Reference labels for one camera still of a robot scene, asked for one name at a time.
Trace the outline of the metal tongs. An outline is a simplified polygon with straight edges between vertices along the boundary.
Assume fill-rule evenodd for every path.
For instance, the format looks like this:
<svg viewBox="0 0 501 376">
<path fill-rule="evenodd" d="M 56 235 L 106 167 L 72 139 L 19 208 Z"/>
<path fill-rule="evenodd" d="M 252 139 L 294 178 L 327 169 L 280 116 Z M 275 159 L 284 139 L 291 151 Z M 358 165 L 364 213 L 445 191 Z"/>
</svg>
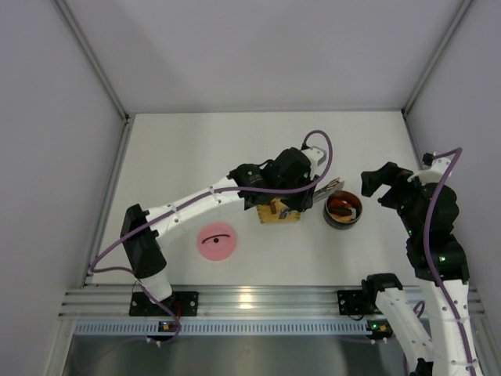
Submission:
<svg viewBox="0 0 501 376">
<path fill-rule="evenodd" d="M 321 201 L 322 199 L 328 198 L 328 196 L 331 195 L 332 193 L 342 190 L 344 188 L 344 184 L 345 181 L 341 180 L 340 178 L 336 178 L 330 181 L 323 188 L 317 189 L 312 194 L 312 203 L 315 204 L 318 201 Z M 279 212 L 278 219 L 285 220 L 291 215 L 296 215 L 296 214 L 298 214 L 298 211 L 286 207 Z"/>
</svg>

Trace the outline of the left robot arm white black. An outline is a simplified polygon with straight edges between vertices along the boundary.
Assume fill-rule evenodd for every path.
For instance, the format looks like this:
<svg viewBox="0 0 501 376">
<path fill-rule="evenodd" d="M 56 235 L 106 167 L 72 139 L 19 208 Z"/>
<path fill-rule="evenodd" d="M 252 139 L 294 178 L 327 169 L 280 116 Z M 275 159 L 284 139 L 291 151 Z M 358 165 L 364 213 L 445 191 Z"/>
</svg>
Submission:
<svg viewBox="0 0 501 376">
<path fill-rule="evenodd" d="M 185 231 L 219 216 L 243 212 L 281 200 L 289 209 L 304 212 L 313 205 L 318 167 L 326 151 L 316 146 L 291 147 L 263 164 L 242 164 L 206 190 L 157 208 L 135 204 L 127 209 L 121 236 L 136 280 L 152 302 L 173 295 L 163 246 Z"/>
</svg>

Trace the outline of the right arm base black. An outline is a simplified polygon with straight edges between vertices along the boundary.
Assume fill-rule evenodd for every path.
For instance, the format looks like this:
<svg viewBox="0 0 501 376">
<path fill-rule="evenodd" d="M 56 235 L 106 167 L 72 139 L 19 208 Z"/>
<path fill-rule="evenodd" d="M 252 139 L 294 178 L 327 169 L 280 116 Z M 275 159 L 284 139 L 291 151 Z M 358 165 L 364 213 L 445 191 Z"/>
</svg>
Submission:
<svg viewBox="0 0 501 376">
<path fill-rule="evenodd" d="M 362 290 L 337 291 L 339 313 L 342 316 L 359 318 L 362 316 L 379 315 L 381 311 L 370 301 Z"/>
</svg>

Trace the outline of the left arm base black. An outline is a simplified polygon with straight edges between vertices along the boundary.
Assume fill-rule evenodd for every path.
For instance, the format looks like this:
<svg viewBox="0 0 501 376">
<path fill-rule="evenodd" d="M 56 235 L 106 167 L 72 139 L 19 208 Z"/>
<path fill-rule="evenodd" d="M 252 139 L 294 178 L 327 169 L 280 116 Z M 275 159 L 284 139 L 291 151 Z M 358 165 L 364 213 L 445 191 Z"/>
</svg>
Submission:
<svg viewBox="0 0 501 376">
<path fill-rule="evenodd" d="M 197 316 L 199 293 L 197 291 L 177 291 L 161 303 L 177 317 Z M 168 316 L 159 305 L 153 303 L 144 292 L 134 292 L 128 311 L 129 316 Z"/>
</svg>

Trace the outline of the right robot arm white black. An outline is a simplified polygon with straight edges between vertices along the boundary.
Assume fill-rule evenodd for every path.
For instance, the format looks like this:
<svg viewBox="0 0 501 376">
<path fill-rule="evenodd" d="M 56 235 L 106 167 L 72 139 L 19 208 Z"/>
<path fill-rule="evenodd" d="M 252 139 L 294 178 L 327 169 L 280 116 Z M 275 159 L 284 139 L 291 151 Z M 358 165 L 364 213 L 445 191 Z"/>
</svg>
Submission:
<svg viewBox="0 0 501 376">
<path fill-rule="evenodd" d="M 362 172 L 361 194 L 379 198 L 396 211 L 408 233 L 407 258 L 422 291 L 429 325 L 425 327 L 407 302 L 393 273 L 369 275 L 362 290 L 387 319 L 412 375 L 479 375 L 468 307 L 466 252 L 453 235 L 459 214 L 454 190 L 445 182 L 454 167 L 447 157 L 433 157 L 427 169 L 412 172 L 388 162 Z"/>
</svg>

